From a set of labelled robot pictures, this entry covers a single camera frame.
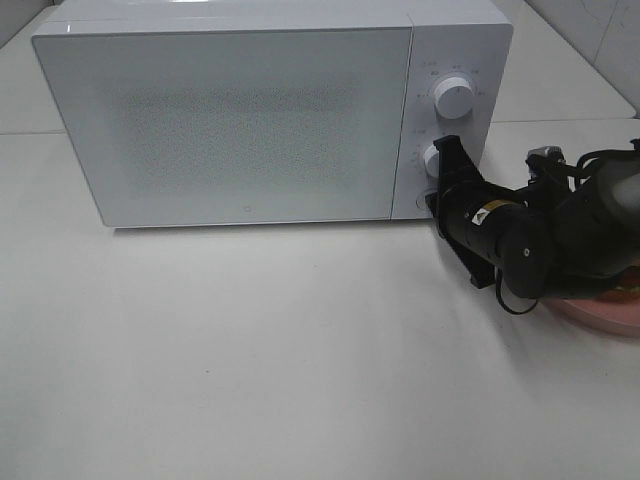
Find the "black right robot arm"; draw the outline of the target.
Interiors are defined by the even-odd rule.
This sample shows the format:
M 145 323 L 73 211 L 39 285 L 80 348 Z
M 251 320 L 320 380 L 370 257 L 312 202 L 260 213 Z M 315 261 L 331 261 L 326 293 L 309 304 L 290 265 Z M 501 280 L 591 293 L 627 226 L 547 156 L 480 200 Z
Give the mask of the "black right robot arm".
M 639 258 L 639 142 L 588 152 L 571 165 L 555 146 L 528 152 L 526 186 L 486 180 L 459 137 L 434 141 L 440 237 L 478 289 L 517 297 L 594 298 Z

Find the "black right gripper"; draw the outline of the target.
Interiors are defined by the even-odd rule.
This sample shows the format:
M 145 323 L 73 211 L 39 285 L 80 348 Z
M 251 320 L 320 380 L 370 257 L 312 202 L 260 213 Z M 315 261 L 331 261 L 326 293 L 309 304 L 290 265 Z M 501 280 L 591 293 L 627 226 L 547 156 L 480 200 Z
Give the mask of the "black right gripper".
M 425 197 L 428 211 L 437 219 L 446 240 L 500 265 L 498 240 L 506 232 L 503 210 L 520 210 L 523 202 L 506 188 L 483 181 L 457 135 L 433 142 L 439 154 L 437 192 Z

